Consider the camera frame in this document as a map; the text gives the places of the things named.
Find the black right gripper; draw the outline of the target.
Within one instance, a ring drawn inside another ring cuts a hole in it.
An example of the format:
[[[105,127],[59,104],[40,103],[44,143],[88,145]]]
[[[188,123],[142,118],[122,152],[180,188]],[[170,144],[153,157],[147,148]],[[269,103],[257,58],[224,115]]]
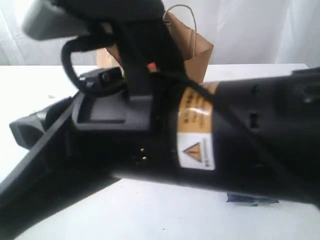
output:
[[[81,74],[80,82],[101,94],[78,93],[68,108],[73,149],[112,178],[178,184],[179,74],[148,71],[130,81],[119,67]]]

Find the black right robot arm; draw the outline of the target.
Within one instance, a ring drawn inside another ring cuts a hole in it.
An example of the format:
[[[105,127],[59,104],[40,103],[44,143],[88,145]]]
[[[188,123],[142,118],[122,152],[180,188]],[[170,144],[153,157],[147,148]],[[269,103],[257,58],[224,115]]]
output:
[[[10,123],[27,155],[0,184],[0,237],[135,179],[320,204],[320,71],[208,82],[97,69],[78,92]]]

